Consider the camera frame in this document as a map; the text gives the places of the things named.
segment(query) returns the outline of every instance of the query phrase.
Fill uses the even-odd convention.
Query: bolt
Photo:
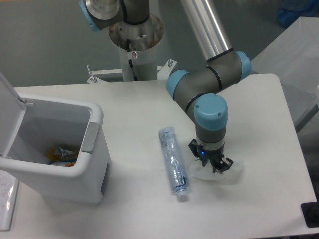
[[[86,68],[88,69],[88,73],[89,73],[89,75],[91,75],[91,74],[92,74],[92,72],[91,72],[90,66],[89,66],[89,65],[86,65]]]
[[[92,75],[92,77],[93,77],[93,82],[94,82],[94,83],[97,83],[98,80],[95,78],[95,75]]]

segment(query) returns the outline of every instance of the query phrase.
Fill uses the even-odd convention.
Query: white trash bin
[[[18,94],[0,73],[0,170],[43,196],[99,203],[111,163],[98,104]],[[50,165],[48,152],[79,149],[73,167]]]

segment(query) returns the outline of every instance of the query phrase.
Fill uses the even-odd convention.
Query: plastic bottle cap
[[[186,189],[181,189],[179,191],[177,191],[177,198],[179,201],[181,202],[185,202],[187,201],[187,190]]]

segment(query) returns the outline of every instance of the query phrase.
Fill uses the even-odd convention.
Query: silver metal tube
[[[211,0],[181,0],[206,60],[231,48]]]

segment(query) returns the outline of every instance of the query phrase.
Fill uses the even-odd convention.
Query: blue object
[[[187,173],[173,127],[159,130],[159,141],[164,156],[170,189],[182,202],[187,200]]]
[[[186,70],[178,70],[169,76],[169,78],[166,82],[166,90],[169,93],[169,95],[172,97],[173,100],[174,100],[175,88],[176,88],[177,84],[179,83],[179,81],[181,80],[181,78],[186,74],[189,74],[189,72]]]
[[[94,24],[93,20],[91,19],[88,11],[86,10],[86,7],[84,5],[84,2],[81,0],[79,1],[79,5],[80,5],[80,8],[87,20],[87,22],[89,23],[89,26],[91,28],[92,31],[100,31],[100,29]]]
[[[213,93],[199,97],[194,107],[197,123],[211,131],[224,128],[228,121],[228,107],[224,98]]]
[[[282,0],[277,20],[287,28],[300,16],[315,16],[318,9],[319,0]]]
[[[241,60],[241,77],[240,77],[240,81],[241,81],[250,75],[252,66],[251,66],[251,61],[245,52],[236,51],[236,53]]]

